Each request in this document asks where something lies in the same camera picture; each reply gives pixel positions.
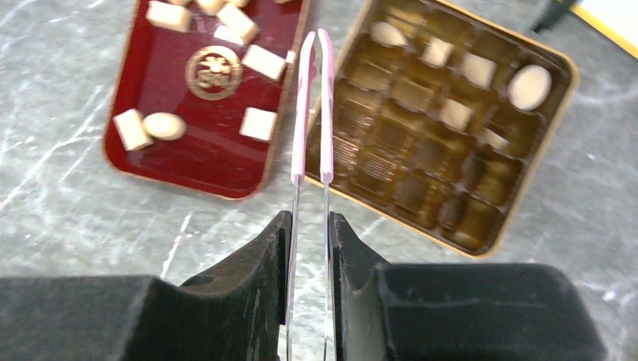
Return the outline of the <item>pink metal tweezers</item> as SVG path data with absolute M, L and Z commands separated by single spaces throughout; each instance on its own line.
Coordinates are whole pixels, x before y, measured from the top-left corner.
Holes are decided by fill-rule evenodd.
M 294 282 L 299 227 L 300 187 L 305 179 L 306 142 L 309 131 L 321 121 L 320 181 L 324 187 L 324 354 L 327 358 L 327 341 L 334 334 L 329 324 L 333 296 L 333 251 L 330 240 L 330 184 L 334 178 L 333 149 L 333 101 L 335 80 L 335 54 L 331 37 L 326 29 L 310 31 L 299 53 L 296 112 L 292 143 L 290 179 L 293 184 L 292 229 L 287 265 L 287 304 L 285 311 L 286 359 L 293 358 Z

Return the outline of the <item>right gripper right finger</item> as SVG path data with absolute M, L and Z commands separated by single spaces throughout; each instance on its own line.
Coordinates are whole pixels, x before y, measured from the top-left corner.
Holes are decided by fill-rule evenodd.
M 537 263 L 391 263 L 330 215 L 338 360 L 604 360 L 573 282 Z

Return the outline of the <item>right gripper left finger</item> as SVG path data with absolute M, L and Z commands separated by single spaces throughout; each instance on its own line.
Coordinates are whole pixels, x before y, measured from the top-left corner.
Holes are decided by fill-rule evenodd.
M 150 275 L 2 278 L 3 360 L 274 360 L 291 214 L 175 286 Z

